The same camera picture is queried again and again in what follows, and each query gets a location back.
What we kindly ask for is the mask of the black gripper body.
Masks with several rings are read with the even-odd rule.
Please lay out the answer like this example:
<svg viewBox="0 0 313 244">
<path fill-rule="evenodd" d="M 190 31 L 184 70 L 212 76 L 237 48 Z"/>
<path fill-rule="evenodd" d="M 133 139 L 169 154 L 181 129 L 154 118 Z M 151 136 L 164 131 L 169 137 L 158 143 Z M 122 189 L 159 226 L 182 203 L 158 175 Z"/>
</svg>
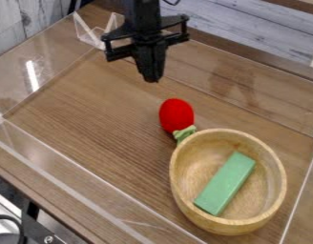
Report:
<svg viewBox="0 0 313 244">
<path fill-rule="evenodd" d="M 133 51 L 139 46 L 151 47 L 159 41 L 166 42 L 166 47 L 176 44 L 184 43 L 190 39 L 190 34 L 188 33 L 188 22 L 190 17 L 186 14 L 177 14 L 162 16 L 162 27 L 157 30 L 146 30 L 145 32 L 138 32 L 129 21 L 121 25 L 119 28 L 105 33 L 101 40 L 105 43 L 105 53 L 109 61 L 117 61 L 133 55 Z M 181 32 L 162 34 L 162 31 L 170 27 L 181 26 Z M 113 42 L 122 39 L 131 39 L 131 43 L 126 46 L 114 48 Z"/>
</svg>

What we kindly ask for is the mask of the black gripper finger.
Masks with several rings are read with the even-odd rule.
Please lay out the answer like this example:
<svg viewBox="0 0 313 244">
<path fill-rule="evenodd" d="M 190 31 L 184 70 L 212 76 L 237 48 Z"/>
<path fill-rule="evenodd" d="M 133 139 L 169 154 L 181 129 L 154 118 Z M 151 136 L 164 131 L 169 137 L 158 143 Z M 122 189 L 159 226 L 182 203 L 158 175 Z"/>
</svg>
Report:
<svg viewBox="0 0 313 244">
<path fill-rule="evenodd" d="M 149 83 L 155 81 L 151 48 L 135 46 L 134 58 L 143 80 Z"/>
<path fill-rule="evenodd" d="M 153 47 L 153 81 L 158 82 L 164 76 L 168 56 L 168 43 L 159 41 Z"/>
</svg>

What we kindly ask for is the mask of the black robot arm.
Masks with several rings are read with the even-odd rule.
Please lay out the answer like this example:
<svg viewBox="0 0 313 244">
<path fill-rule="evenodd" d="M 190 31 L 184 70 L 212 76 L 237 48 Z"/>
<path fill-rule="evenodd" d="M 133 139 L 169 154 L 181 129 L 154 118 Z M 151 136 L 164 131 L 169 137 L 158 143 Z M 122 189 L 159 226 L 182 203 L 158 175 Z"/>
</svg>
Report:
<svg viewBox="0 0 313 244">
<path fill-rule="evenodd" d="M 101 37 L 109 62 L 133 57 L 143 80 L 164 77 L 169 46 L 190 40 L 186 14 L 164 16 L 161 0 L 123 0 L 125 22 Z"/>
</svg>

